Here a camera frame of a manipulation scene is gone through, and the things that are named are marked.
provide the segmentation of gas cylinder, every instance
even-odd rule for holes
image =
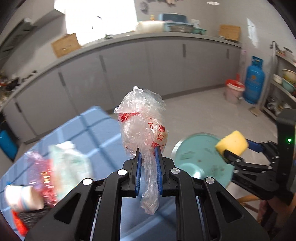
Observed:
[[[265,79],[262,65],[263,59],[252,56],[252,64],[248,67],[247,77],[244,83],[246,87],[244,99],[251,104],[256,104],[261,95]]]

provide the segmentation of yellow sponge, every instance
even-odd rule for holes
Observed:
[[[249,144],[239,131],[234,131],[230,135],[224,137],[215,146],[216,150],[223,156],[225,150],[240,156],[248,147]]]

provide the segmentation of countertop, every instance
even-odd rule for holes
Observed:
[[[117,34],[117,35],[114,35],[112,39],[99,39],[99,40],[93,41],[91,43],[88,43],[83,48],[73,51],[73,52],[57,59],[53,63],[49,64],[44,69],[39,71],[32,79],[26,81],[21,86],[19,86],[9,96],[9,98],[6,100],[6,102],[2,105],[2,107],[0,108],[0,112],[3,110],[5,105],[13,97],[15,97],[19,92],[21,92],[24,88],[26,88],[32,82],[34,82],[39,76],[41,76],[45,72],[49,71],[50,69],[60,65],[61,63],[65,62],[71,58],[74,58],[80,54],[92,51],[97,48],[105,47],[105,46],[108,46],[111,44],[116,44],[116,43],[120,43],[120,42],[124,42],[124,41],[136,40],[136,39],[158,38],[158,37],[186,37],[186,38],[196,38],[196,39],[207,39],[207,40],[212,40],[212,41],[216,41],[216,42],[229,44],[229,45],[236,46],[236,47],[241,47],[241,44],[237,44],[237,43],[227,41],[224,39],[220,39],[220,38],[216,38],[216,37],[200,35],[200,34],[188,34],[188,33],[178,33],[178,32],[163,32],[163,33],[149,33],[149,34],[137,34],[135,32],[130,32],[130,33]]]

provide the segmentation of floor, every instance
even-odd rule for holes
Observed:
[[[248,110],[252,105],[244,100],[238,105],[227,102],[223,92],[224,88],[219,88],[165,100],[166,110],[163,115],[169,137],[163,156],[171,157],[179,140],[198,132],[207,132],[222,138],[238,130],[245,138],[255,142],[277,142],[276,126],[268,117],[263,113],[258,117],[253,115]],[[17,156],[20,157],[33,145],[34,143],[22,145]],[[262,154],[250,150],[246,150],[242,157],[247,162],[268,164]],[[235,198],[249,194],[234,183],[230,183],[227,190]],[[249,204],[258,208],[259,201]]]

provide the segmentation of blue tablecloth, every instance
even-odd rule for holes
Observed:
[[[121,169],[125,160],[130,159],[122,146],[118,122],[99,107],[92,107],[58,127],[31,150],[48,158],[48,146],[65,141],[72,141],[77,150],[88,156],[93,166],[95,180],[106,178],[115,170]],[[0,210],[19,236],[3,191],[7,183],[27,185],[29,169],[25,156],[22,156],[0,179]],[[160,197],[160,207],[153,216],[146,214],[140,207],[145,187],[143,173],[142,170],[139,196],[123,198],[120,240],[176,240],[176,211],[173,197]]]

